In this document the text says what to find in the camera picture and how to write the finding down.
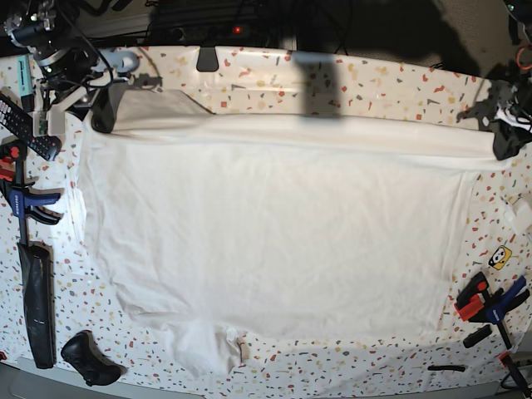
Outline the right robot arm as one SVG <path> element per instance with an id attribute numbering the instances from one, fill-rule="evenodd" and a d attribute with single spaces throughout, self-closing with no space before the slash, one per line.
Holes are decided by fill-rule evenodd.
<path id="1" fill-rule="evenodd" d="M 115 84 L 128 84 L 139 66 L 131 51 L 99 49 L 77 26 L 81 12 L 93 17 L 107 9 L 118 10 L 124 1 L 103 1 L 97 7 L 87 1 L 16 1 L 3 26 L 11 42 L 28 50 L 41 71 L 35 82 L 23 81 L 28 89 L 22 103 L 32 120 L 34 136 L 60 135 L 65 116 L 91 114 L 91 127 L 109 133 L 116 122 L 116 103 L 110 93 Z"/>

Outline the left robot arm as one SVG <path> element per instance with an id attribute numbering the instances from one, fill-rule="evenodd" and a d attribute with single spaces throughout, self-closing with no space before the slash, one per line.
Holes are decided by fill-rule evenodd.
<path id="1" fill-rule="evenodd" d="M 531 63 L 524 59 L 531 52 L 531 2 L 505 1 L 504 5 L 510 39 L 519 49 L 517 75 L 500 88 L 493 118 L 497 126 L 493 151 L 498 160 L 518 155 L 531 142 Z"/>

